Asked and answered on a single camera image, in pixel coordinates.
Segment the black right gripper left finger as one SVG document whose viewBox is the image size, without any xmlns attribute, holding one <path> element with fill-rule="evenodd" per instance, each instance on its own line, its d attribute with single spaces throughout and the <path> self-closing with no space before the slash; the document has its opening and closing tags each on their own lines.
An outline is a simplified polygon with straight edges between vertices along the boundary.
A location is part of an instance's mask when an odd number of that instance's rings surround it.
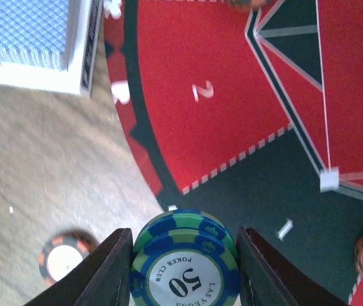
<svg viewBox="0 0 363 306">
<path fill-rule="evenodd" d="M 116 229 L 62 280 L 27 304 L 128 306 L 132 248 L 131 229 Z"/>
</svg>

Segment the orange black chip stack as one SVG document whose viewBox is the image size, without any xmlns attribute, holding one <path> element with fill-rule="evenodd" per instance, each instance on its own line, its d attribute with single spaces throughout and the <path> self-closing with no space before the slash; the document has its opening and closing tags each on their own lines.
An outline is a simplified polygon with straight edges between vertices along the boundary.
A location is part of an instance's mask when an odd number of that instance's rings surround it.
<svg viewBox="0 0 363 306">
<path fill-rule="evenodd" d="M 54 285 L 95 251 L 99 242 L 86 231 L 73 229 L 50 238 L 39 258 L 39 272 L 48 286 Z"/>
</svg>

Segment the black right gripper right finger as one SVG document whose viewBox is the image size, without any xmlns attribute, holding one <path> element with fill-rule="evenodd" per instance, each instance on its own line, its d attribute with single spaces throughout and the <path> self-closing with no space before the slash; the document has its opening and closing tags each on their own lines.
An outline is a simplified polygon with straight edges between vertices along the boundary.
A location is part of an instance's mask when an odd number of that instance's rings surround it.
<svg viewBox="0 0 363 306">
<path fill-rule="evenodd" d="M 239 254 L 242 305 L 345 305 L 298 270 L 254 229 L 240 227 Z"/>
</svg>

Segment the blue green chip stack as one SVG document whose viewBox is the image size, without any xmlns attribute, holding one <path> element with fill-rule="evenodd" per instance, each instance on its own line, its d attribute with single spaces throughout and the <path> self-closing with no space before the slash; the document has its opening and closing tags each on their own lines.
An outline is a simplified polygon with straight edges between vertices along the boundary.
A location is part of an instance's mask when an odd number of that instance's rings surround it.
<svg viewBox="0 0 363 306">
<path fill-rule="evenodd" d="M 227 228 L 199 210 L 151 219 L 133 250 L 131 294 L 136 305 L 234 305 L 238 251 Z"/>
</svg>

